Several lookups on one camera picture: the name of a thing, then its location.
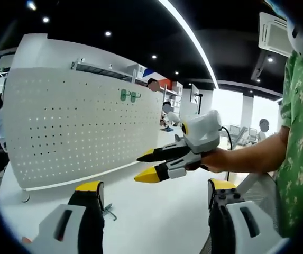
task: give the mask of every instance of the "red panel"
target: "red panel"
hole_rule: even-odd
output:
[[[162,80],[158,80],[158,83],[160,83],[161,87],[165,87],[166,84],[167,86],[167,90],[172,90],[172,82],[169,79],[162,79]]]

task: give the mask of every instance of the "yellow tip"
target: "yellow tip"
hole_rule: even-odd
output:
[[[140,158],[143,157],[143,156],[146,156],[146,155],[151,155],[151,154],[153,154],[154,150],[155,150],[155,149],[150,149],[148,152],[146,152],[146,153],[144,153],[143,155],[141,155]]]
[[[236,188],[236,186],[229,181],[219,180],[219,179],[215,179],[215,178],[211,178],[210,180],[211,180],[211,182],[213,182],[215,189],[235,189]]]
[[[136,182],[142,183],[159,183],[159,178],[156,172],[155,167],[148,168],[147,170],[140,172],[137,176],[134,177]]]
[[[91,183],[81,184],[80,186],[78,186],[76,188],[76,191],[78,191],[78,192],[97,192],[99,184],[101,184],[101,181],[94,181]]]

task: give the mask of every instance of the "desk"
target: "desk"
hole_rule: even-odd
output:
[[[175,133],[181,135],[179,127],[160,131],[159,146],[174,142]],[[98,177],[104,182],[104,202],[113,203],[118,217],[113,221],[104,216],[104,254],[199,253],[209,234],[207,180],[224,179],[225,174],[196,170],[159,184],[135,182],[133,177],[148,166],[138,163]],[[9,165],[0,188],[0,211],[18,239],[33,239],[39,223],[66,204],[80,184],[36,190],[21,203],[21,189]]]

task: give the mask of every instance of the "white pillar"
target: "white pillar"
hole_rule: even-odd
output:
[[[250,128],[253,110],[253,97],[243,96],[241,128]]]
[[[200,90],[200,94],[203,94],[201,107],[200,107],[200,114],[204,115],[207,114],[211,110],[211,105],[213,103],[213,93],[214,91],[209,90]]]
[[[180,109],[180,118],[182,120],[187,120],[191,117],[194,117],[198,113],[198,104],[191,102],[191,89],[183,89],[182,100],[181,100],[181,109]]]

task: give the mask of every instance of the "white partition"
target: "white partition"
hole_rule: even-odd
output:
[[[121,100],[121,92],[136,92]],[[21,188],[62,185],[130,164],[157,146],[162,94],[115,78],[54,68],[11,70],[7,149]]]

